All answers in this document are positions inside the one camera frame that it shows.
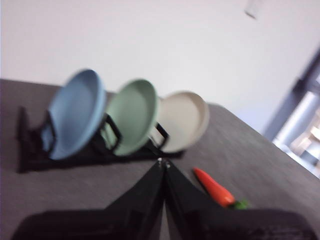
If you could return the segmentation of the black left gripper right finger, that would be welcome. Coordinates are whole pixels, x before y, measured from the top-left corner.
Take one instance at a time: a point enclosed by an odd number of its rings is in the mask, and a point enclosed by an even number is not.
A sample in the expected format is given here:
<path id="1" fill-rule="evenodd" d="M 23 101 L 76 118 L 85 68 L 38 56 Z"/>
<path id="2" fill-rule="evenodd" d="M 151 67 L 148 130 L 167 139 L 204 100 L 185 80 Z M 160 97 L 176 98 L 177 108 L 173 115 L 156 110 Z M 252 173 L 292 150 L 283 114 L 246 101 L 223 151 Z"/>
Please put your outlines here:
<path id="1" fill-rule="evenodd" d="M 184 240 L 314 240 L 300 214 L 280 209 L 229 209 L 195 187 L 171 162 L 165 162 L 165 197 Z"/>

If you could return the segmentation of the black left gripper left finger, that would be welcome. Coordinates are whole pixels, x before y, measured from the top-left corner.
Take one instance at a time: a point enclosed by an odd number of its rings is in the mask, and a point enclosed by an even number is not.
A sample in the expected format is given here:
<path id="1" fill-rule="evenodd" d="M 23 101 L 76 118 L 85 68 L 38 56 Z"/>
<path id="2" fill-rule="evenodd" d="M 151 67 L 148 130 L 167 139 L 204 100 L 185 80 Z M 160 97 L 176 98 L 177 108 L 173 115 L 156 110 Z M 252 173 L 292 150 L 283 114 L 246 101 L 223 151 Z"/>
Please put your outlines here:
<path id="1" fill-rule="evenodd" d="M 14 240 L 145 240 L 163 205 L 163 160 L 104 209 L 45 211 L 27 216 Z"/>

